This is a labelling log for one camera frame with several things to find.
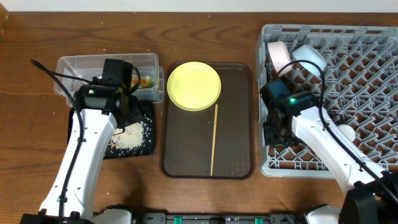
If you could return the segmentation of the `cooked rice pile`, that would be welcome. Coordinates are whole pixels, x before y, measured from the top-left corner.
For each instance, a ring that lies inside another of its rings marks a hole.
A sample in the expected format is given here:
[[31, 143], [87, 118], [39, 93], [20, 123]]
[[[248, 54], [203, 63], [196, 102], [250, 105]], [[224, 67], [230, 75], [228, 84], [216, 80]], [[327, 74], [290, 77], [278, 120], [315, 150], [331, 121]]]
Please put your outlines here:
[[125, 128], [117, 128], [109, 145], [118, 149], [133, 149], [144, 145], [144, 123], [134, 123]]

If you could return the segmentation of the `green snack wrapper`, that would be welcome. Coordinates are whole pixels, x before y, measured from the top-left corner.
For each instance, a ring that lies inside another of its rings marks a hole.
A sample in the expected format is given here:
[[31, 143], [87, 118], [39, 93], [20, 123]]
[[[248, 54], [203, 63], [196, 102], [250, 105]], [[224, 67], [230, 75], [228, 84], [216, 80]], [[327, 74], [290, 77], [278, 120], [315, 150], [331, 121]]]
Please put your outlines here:
[[131, 87], [134, 87], [138, 81], [140, 81], [139, 88], [152, 88], [154, 86], [154, 81], [150, 76], [141, 76], [138, 79], [137, 75], [132, 75]]

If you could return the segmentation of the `wooden chopstick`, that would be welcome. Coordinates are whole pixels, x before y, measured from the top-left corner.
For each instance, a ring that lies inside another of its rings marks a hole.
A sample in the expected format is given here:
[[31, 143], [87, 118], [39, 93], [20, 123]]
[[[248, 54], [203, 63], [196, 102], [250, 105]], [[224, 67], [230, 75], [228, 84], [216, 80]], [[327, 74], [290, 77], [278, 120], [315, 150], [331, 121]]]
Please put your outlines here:
[[215, 142], [216, 142], [216, 129], [218, 120], [218, 104], [215, 105], [214, 123], [213, 123], [213, 137], [212, 137], [212, 148], [211, 148], [211, 169], [210, 176], [213, 176], [214, 160], [215, 160]]

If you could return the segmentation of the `yellow round plate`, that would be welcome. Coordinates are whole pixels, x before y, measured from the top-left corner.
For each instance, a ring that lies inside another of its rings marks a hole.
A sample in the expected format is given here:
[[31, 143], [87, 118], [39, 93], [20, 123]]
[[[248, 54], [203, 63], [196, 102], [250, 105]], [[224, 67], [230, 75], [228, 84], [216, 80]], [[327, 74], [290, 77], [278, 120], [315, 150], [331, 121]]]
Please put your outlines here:
[[167, 80], [170, 100], [186, 111], [201, 111], [213, 105], [221, 94], [221, 78], [203, 62], [185, 62], [172, 70]]

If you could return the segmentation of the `white paper cup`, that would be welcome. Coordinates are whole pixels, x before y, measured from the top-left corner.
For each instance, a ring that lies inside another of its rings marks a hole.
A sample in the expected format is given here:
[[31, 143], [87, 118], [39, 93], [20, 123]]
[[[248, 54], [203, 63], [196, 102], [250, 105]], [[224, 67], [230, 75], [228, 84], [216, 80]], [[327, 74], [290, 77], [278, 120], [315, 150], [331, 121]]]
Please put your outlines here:
[[341, 124], [338, 126], [338, 129], [351, 141], [353, 142], [356, 137], [355, 130], [347, 125], [347, 124]]

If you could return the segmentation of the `pink round bowl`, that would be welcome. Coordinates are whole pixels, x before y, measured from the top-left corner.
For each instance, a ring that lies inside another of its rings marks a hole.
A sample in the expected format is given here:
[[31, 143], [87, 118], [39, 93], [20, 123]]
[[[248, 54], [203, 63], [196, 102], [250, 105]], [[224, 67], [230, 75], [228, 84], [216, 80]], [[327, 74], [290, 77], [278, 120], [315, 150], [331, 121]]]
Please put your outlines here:
[[289, 51], [287, 50], [287, 47], [283, 41], [269, 42], [267, 47], [271, 61], [279, 77], [285, 75], [293, 69], [293, 65], [289, 65], [288, 67], [282, 69], [285, 65], [292, 61]]

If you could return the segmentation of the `light blue bowl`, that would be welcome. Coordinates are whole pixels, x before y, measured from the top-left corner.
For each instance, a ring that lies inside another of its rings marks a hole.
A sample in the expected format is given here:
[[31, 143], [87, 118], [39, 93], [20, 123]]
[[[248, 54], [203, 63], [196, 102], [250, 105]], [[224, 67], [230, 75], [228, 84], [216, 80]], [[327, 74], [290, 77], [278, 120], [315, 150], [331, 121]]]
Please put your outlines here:
[[[304, 44], [298, 49], [294, 50], [292, 52], [292, 55], [295, 60], [308, 60], [316, 64], [321, 71], [324, 71], [327, 62], [325, 58], [318, 52], [316, 51], [313, 47]], [[308, 70], [310, 73], [314, 74], [317, 77], [320, 77], [320, 72], [319, 70], [312, 64], [310, 63], [300, 63], [306, 70]]]

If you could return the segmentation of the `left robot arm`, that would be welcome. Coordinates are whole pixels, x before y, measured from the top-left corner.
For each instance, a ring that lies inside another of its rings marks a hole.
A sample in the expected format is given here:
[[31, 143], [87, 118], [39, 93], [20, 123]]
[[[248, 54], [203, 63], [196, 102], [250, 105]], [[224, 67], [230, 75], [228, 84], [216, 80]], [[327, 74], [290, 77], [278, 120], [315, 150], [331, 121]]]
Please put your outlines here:
[[67, 149], [53, 186], [36, 214], [23, 214], [21, 223], [133, 223], [128, 209], [107, 208], [93, 213], [94, 194], [103, 158], [118, 128], [135, 123], [138, 85], [132, 84], [137, 67], [124, 60], [107, 58], [100, 78], [93, 77], [71, 95], [58, 79], [59, 73], [31, 61], [64, 91], [74, 110]]

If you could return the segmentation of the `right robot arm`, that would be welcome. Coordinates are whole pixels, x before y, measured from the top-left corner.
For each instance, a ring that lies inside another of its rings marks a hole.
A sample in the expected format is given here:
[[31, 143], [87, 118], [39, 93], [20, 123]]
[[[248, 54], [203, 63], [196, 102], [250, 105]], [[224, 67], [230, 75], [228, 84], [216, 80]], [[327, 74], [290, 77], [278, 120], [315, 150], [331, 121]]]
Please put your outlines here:
[[360, 151], [314, 95], [292, 94], [281, 80], [266, 83], [259, 93], [268, 110], [265, 144], [306, 144], [345, 195], [342, 207], [313, 208], [303, 216], [305, 223], [397, 223], [397, 174]]

